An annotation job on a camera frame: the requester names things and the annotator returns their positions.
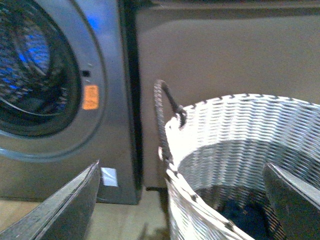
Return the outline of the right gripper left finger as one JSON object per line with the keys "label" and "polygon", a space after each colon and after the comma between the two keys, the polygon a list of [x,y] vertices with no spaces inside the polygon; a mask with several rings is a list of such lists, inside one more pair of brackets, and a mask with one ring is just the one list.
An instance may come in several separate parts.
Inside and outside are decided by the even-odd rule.
{"label": "right gripper left finger", "polygon": [[100,184],[99,162],[19,221],[0,232],[2,240],[82,240],[90,223]]}

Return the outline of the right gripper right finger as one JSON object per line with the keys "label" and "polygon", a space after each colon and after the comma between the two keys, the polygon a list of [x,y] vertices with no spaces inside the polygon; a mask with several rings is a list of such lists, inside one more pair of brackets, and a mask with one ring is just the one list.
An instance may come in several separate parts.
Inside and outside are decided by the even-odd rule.
{"label": "right gripper right finger", "polygon": [[320,238],[320,190],[268,162],[262,172],[265,189],[289,240]]}

